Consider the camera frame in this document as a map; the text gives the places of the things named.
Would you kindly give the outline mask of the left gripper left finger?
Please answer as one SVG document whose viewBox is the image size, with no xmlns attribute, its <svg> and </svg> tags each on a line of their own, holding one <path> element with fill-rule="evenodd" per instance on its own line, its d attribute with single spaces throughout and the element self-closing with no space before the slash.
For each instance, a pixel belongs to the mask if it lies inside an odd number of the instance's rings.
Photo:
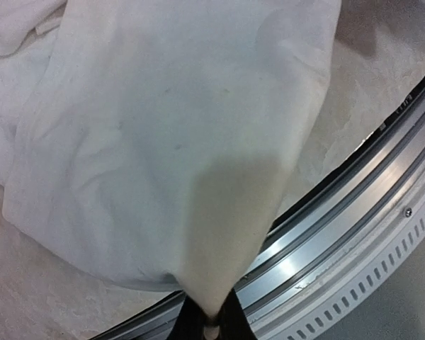
<svg viewBox="0 0 425 340">
<path fill-rule="evenodd" d="M 169 340 L 203 340 L 207 320 L 204 311 L 194 300 L 186 296 L 169 334 Z"/>
</svg>

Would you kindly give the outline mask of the white cloth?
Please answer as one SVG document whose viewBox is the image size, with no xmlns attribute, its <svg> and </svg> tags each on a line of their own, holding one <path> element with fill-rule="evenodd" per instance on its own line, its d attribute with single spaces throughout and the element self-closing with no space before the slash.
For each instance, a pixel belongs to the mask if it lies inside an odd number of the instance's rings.
<svg viewBox="0 0 425 340">
<path fill-rule="evenodd" d="M 0 1 L 4 217 L 216 315 L 321 111 L 340 1 Z"/>
</svg>

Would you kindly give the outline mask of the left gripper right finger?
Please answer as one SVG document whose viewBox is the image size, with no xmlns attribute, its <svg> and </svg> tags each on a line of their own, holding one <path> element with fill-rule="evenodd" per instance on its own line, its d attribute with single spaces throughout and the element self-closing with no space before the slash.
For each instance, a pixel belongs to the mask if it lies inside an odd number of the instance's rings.
<svg viewBox="0 0 425 340">
<path fill-rule="evenodd" d="M 220 340 L 257 340 L 251 330 L 235 289 L 232 289 L 224 301 L 217 316 Z"/>
</svg>

